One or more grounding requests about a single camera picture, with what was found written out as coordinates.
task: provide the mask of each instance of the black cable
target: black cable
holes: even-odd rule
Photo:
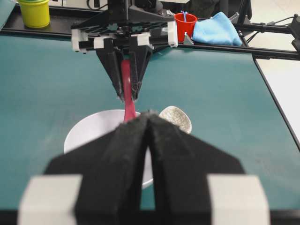
[[[285,19],[282,19],[282,20],[279,20],[279,21],[276,21],[276,22],[272,21],[272,22],[267,23],[267,25],[275,25],[276,23],[279,23],[279,22],[282,22],[282,21],[285,21],[285,20],[288,20],[288,19],[292,19],[292,18],[294,18],[294,17],[293,17],[293,16],[290,16],[290,17],[288,17],[288,18],[285,18]],[[251,37],[249,37],[249,38],[247,39],[247,43],[249,43],[250,41],[252,41],[252,39],[253,39],[259,32],[260,32],[260,31],[256,32],[254,35],[252,35]]]
[[[293,17],[293,16],[290,16],[290,17],[288,17],[288,18],[285,18],[285,19],[283,19],[283,20],[279,20],[279,21],[275,22],[275,24],[276,24],[276,23],[279,23],[279,22],[282,22],[282,21],[284,21],[284,20],[292,19],[292,18],[294,18],[294,17]]]
[[[247,39],[247,43],[249,43],[250,41],[252,41],[252,39],[259,33],[259,31],[257,31],[254,35],[252,35],[251,37],[249,37]]]
[[[272,22],[269,22],[269,23],[267,23],[267,24],[268,24],[268,25],[275,25],[276,23],[280,23],[280,22],[282,22],[282,21],[285,21],[285,20],[288,20],[288,19],[292,19],[292,18],[294,18],[294,17],[293,17],[293,16],[290,16],[290,17],[285,18],[285,19],[283,19],[283,20],[279,20],[279,21],[276,21],[276,22],[272,21]]]
[[[86,5],[89,7],[90,10],[95,10],[95,11],[97,11],[97,10],[100,10],[100,9],[104,8],[104,7],[107,6],[108,4],[105,4],[105,5],[103,5],[103,6],[99,7],[99,8],[93,9],[93,8],[90,6],[90,0],[86,0]]]

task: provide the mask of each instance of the white bowl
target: white bowl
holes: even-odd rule
[[[107,110],[97,112],[85,117],[75,124],[69,131],[65,143],[64,153],[72,151],[85,145],[111,131],[113,131],[124,120],[124,110]],[[147,149],[142,188],[146,188],[153,183],[150,151]]]

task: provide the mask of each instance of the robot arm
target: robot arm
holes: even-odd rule
[[[121,100],[124,55],[129,56],[132,99],[136,100],[153,49],[177,45],[174,17],[157,0],[108,0],[108,10],[72,26],[73,50],[96,50]]]

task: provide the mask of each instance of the white floor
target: white floor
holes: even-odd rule
[[[300,15],[300,0],[251,0],[253,23],[278,21]],[[279,24],[290,23],[292,19]],[[252,47],[295,51],[292,35],[259,33],[249,43]],[[300,140],[300,61],[258,60],[277,100]]]

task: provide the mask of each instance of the white clamp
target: white clamp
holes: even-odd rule
[[[168,22],[168,43],[172,48],[178,46],[177,25],[175,21]]]
[[[149,40],[149,38],[151,37],[150,32],[144,32],[141,34],[133,34],[131,36],[137,37],[137,45],[138,46],[148,45],[150,48],[153,49],[153,45],[150,44],[150,40]]]
[[[86,53],[86,49],[80,49],[79,48],[79,42],[80,41],[88,41],[89,37],[88,34],[84,31],[81,31],[79,29],[72,29],[72,38],[71,38],[71,42],[72,42],[72,49],[75,52],[82,52],[82,53]]]
[[[94,49],[104,48],[104,39],[111,38],[111,36],[103,35],[101,37],[94,38]]]

